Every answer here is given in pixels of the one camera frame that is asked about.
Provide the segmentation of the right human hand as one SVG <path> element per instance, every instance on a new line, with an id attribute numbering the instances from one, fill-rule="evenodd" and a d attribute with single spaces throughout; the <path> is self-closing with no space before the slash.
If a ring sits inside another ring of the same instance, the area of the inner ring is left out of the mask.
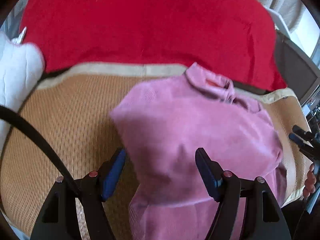
<path id="1" fill-rule="evenodd" d="M 303 197 L 305 199 L 308 198 L 310 194 L 316 191 L 316 188 L 315 188 L 316 176 L 313 174 L 314 168 L 315 168 L 314 165 L 311 164 L 309 167 L 309 171 L 307 173 L 307 178 L 304 183 Z"/>

